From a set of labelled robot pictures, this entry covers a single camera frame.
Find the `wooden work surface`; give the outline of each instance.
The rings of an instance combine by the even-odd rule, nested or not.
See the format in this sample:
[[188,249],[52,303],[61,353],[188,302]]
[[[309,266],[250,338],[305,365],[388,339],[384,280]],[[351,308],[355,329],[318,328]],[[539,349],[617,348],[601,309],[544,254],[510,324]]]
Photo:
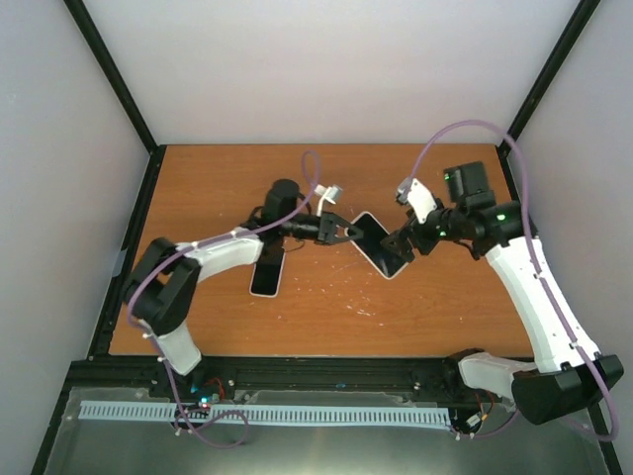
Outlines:
[[[300,157],[308,148],[322,157],[320,183],[344,189],[331,211],[348,221],[370,211],[390,231],[405,222],[406,209],[395,203],[394,192],[410,172],[419,144],[171,145],[139,253],[158,237],[190,241],[233,229],[263,204],[276,179],[294,179],[306,191]],[[447,203],[442,170],[475,160],[486,165],[497,200],[507,201],[493,145],[436,145],[417,177]],[[308,242],[287,254],[274,299],[249,294],[251,275],[252,266],[242,266],[198,286],[187,322],[203,353],[436,356],[477,346],[497,355],[531,355],[493,270],[453,243],[441,242],[431,255],[418,256],[386,280],[349,242],[332,247]],[[122,317],[110,352],[153,351]]]

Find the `white smartphone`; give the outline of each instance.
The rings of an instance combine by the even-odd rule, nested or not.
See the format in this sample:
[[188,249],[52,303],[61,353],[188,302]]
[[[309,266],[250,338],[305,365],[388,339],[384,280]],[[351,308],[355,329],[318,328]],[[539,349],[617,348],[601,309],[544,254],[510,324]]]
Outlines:
[[383,277],[393,279],[407,267],[408,262],[381,246],[380,241],[389,233],[374,215],[363,211],[352,221],[352,225],[363,231],[363,237],[351,243]]
[[253,268],[253,276],[250,279],[250,295],[255,297],[277,297],[279,283],[286,261],[286,252],[283,247],[275,248],[271,255],[260,258]]

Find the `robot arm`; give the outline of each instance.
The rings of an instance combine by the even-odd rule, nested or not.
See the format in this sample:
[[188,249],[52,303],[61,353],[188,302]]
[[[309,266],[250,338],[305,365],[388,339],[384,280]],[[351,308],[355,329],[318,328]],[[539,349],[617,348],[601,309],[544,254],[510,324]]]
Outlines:
[[[309,239],[323,245],[362,237],[362,232],[353,225],[322,210],[322,201],[335,203],[341,191],[336,186],[317,188],[318,194],[324,197],[317,216],[309,209],[307,214],[299,213],[265,233],[245,234],[272,224],[297,208],[298,199],[303,197],[299,185],[292,180],[278,180],[267,193],[264,206],[253,209],[246,223],[233,230],[233,238],[199,246],[188,242],[175,244],[161,237],[149,245],[125,284],[126,303],[165,259],[193,246],[163,269],[163,277],[147,284],[132,308],[132,315],[146,329],[145,337],[151,337],[177,373],[189,374],[202,358],[186,323],[198,283],[232,267],[256,264],[275,252],[284,252],[285,237]],[[340,228],[351,230],[350,237],[340,236]]]
[[[622,376],[622,365],[615,355],[601,355],[579,324],[549,269],[538,238],[532,243],[541,272],[535,273],[519,203],[497,204],[480,162],[447,169],[444,178],[455,208],[445,208],[419,181],[406,180],[399,187],[397,201],[411,206],[407,222],[391,233],[383,246],[411,261],[414,249],[428,255],[441,240],[449,240],[467,247],[475,259],[483,256],[505,286],[534,352],[534,363],[494,357],[479,349],[458,353],[449,359],[456,362],[463,383],[509,398],[534,424],[599,401],[597,385],[576,346],[587,352],[609,388]],[[541,278],[549,283],[576,342],[570,340]]]

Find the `purple cable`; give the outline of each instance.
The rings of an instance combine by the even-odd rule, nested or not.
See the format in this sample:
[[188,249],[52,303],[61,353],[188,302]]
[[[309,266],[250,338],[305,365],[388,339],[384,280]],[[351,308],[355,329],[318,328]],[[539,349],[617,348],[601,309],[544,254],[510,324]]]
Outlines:
[[[411,175],[408,177],[409,184],[404,194],[405,196],[407,195],[408,190],[410,189],[411,181],[415,177],[415,174],[417,173],[417,170],[419,169],[419,166],[422,163],[422,159],[428,153],[428,150],[431,148],[431,146],[434,143],[436,143],[445,134],[455,129],[459,129],[461,127],[467,127],[467,126],[479,126],[479,127],[483,127],[484,129],[488,129],[489,131],[493,131],[499,134],[505,139],[505,141],[510,145],[510,148],[514,152],[514,157],[516,158],[520,171],[521,171],[521,222],[523,224],[523,231],[525,232],[525,236],[526,236],[525,242],[527,244],[527,250],[530,254],[530,259],[532,260],[532,264],[534,265],[534,270],[536,271],[536,274],[539,276],[539,281],[541,285],[543,286],[543,290],[545,291],[547,298],[549,299],[550,303],[552,304],[552,307],[554,308],[554,312],[556,313],[556,316],[560,320],[561,325],[565,329],[565,333],[567,334],[569,339],[572,341],[572,344],[576,344],[578,342],[578,338],[576,337],[574,330],[572,329],[571,325],[565,318],[565,314],[563,313],[561,306],[556,300],[556,297],[554,296],[552,289],[549,286],[549,283],[544,277],[540,276],[542,268],[541,268],[541,264],[536,258],[536,250],[534,249],[534,244],[532,243],[532,229],[530,227],[530,219],[529,219],[529,213],[528,213],[529,191],[528,191],[528,183],[527,183],[527,166],[526,166],[523,153],[521,152],[521,149],[518,147],[514,139],[506,131],[504,131],[500,127],[497,127],[495,124],[491,124],[490,122],[486,122],[486,121],[481,121],[479,119],[471,119],[471,120],[456,122],[455,124],[446,126],[444,129],[442,129],[433,137],[431,137],[431,139],[422,149],[422,152],[417,157],[417,160],[415,161],[415,165],[413,166],[413,170],[411,171]],[[599,434],[599,433],[593,432],[592,430],[587,430],[578,424],[574,424],[574,423],[572,424],[578,430],[594,435],[599,441],[613,441],[617,438],[620,432],[620,422],[617,416],[617,410],[615,409],[615,402],[613,401],[613,398],[611,397],[611,393],[606,387],[606,384],[604,384],[604,381],[602,380],[602,377],[600,376],[600,373],[598,369],[595,367],[595,364],[593,363],[591,358],[589,358],[585,350],[577,344],[576,344],[576,350],[578,351],[579,355],[583,359],[583,362],[587,365],[589,372],[595,379],[595,383],[597,384],[597,387],[599,388],[600,393],[602,393],[602,397],[604,398],[606,407],[609,410],[609,417],[611,419],[611,433]]]
[[[196,413],[204,413],[206,411],[209,411],[211,408],[185,408],[185,411],[187,412],[187,416],[189,416],[190,414],[196,414]],[[178,412],[176,413],[176,415],[174,416],[174,422],[173,423],[169,423],[170,426],[172,426],[175,430],[178,430],[178,424],[179,421],[181,419],[184,419],[182,417],[182,414],[180,414],[180,410],[178,410]]]
[[[174,373],[172,372],[171,365],[169,364],[167,360],[165,360],[165,368],[167,369],[167,377],[169,378],[169,385],[171,386],[171,390],[174,393],[174,400],[176,401],[176,406],[178,407],[178,412],[180,413],[179,417],[181,417],[185,421],[185,424],[187,425],[187,427],[189,428],[189,430],[191,431],[193,435],[195,435],[200,441],[202,441],[203,443],[205,443],[206,445],[212,448],[235,448],[238,445],[241,445],[244,443],[244,441],[248,438],[250,425],[248,424],[248,419],[246,418],[246,416],[244,415],[242,411],[224,411],[223,413],[206,421],[200,427],[194,427],[191,424],[191,420],[187,416],[187,413],[185,413],[185,407],[183,406],[182,401],[180,401],[180,396],[178,395],[178,387],[176,386],[176,380],[174,379]],[[222,443],[211,442],[207,438],[204,438],[200,435],[199,433],[200,430],[202,430],[203,428],[207,428],[208,426],[216,423],[220,419],[225,418],[227,416],[238,416],[244,421],[244,433],[241,435],[239,440],[233,443],[222,444]]]
[[[315,175],[314,175],[312,180],[310,179],[310,175],[308,173],[308,156],[311,156],[314,159],[314,161],[315,161]],[[229,239],[235,239],[235,238],[243,238],[244,236],[251,236],[251,235],[257,235],[259,233],[263,233],[265,231],[268,231],[268,230],[270,230],[272,228],[275,228],[275,227],[285,223],[288,220],[291,220],[301,210],[303,210],[306,207],[306,205],[310,202],[310,199],[315,194],[315,190],[317,188],[318,181],[320,179],[320,156],[318,155],[318,153],[316,153],[313,150],[305,151],[304,154],[301,157],[301,167],[302,167],[302,171],[304,173],[304,177],[310,183],[310,191],[306,195],[306,198],[304,198],[304,200],[299,204],[299,206],[295,210],[293,210],[287,216],[285,216],[285,217],[283,217],[283,218],[281,218],[281,219],[279,219],[279,220],[277,220],[277,221],[275,221],[273,223],[270,223],[269,225],[262,226],[261,228],[257,228],[256,230],[244,230],[244,231],[241,231],[241,232],[238,232],[238,233],[234,233],[234,234],[233,233],[224,233],[223,235],[219,235],[219,236],[215,236],[215,237],[209,237],[207,239],[204,239],[204,240],[201,240],[201,241],[195,243],[195,245],[187,245],[187,246],[183,247],[182,249],[178,250],[177,252],[173,253],[169,257],[167,257],[163,262],[158,264],[147,275],[147,277],[145,277],[145,279],[142,282],[140,282],[140,284],[138,285],[138,288],[135,290],[135,292],[130,297],[130,301],[128,302],[128,308],[126,310],[126,317],[127,317],[127,320],[128,320],[128,324],[130,324],[134,328],[137,328],[137,329],[140,329],[140,330],[143,330],[143,331],[150,330],[146,326],[144,326],[144,325],[140,324],[139,322],[137,322],[135,320],[134,316],[132,315],[132,309],[136,305],[136,301],[138,300],[138,296],[140,296],[140,294],[147,288],[147,285],[149,285],[149,282],[151,282],[153,279],[155,279],[158,276],[158,274],[163,269],[165,269],[169,264],[171,264],[172,262],[174,262],[178,258],[182,257],[187,252],[193,250],[194,248],[201,249],[201,248],[207,247],[209,245],[215,244],[217,242],[222,242],[223,240],[229,240]],[[154,349],[158,352],[158,354],[161,357],[164,358],[164,354],[160,350],[160,348],[159,348],[158,344],[156,343],[154,337],[151,336],[150,339],[151,339],[151,343],[152,343],[152,346],[154,347]],[[222,414],[220,414],[218,416],[215,416],[211,420],[205,422],[200,427],[194,427],[191,424],[191,421],[189,420],[189,418],[187,417],[187,414],[184,412],[184,406],[182,405],[182,403],[180,401],[180,397],[178,395],[178,388],[176,386],[176,381],[175,381],[174,375],[172,373],[172,367],[169,364],[169,361],[167,361],[166,359],[164,360],[164,363],[165,363],[165,370],[167,371],[167,377],[169,378],[169,384],[171,385],[171,389],[172,389],[172,391],[174,393],[174,400],[176,401],[176,405],[178,406],[178,411],[180,412],[182,418],[185,421],[185,424],[187,425],[187,427],[189,428],[191,433],[193,433],[202,442],[204,442],[207,445],[210,445],[213,448],[234,448],[234,447],[237,447],[238,445],[240,445],[241,443],[243,443],[246,440],[246,437],[248,436],[248,419],[246,418],[246,416],[241,411],[226,411],[226,412],[224,412],[224,413],[222,413]],[[239,416],[239,417],[241,417],[244,420],[244,434],[242,435],[242,438],[240,440],[238,440],[237,442],[231,443],[229,445],[217,444],[217,443],[211,442],[210,440],[205,439],[204,437],[202,437],[198,433],[198,430],[201,430],[203,428],[207,428],[208,426],[210,426],[213,423],[215,423],[217,420],[222,419],[222,418],[224,418],[226,416],[230,416],[230,415]]]

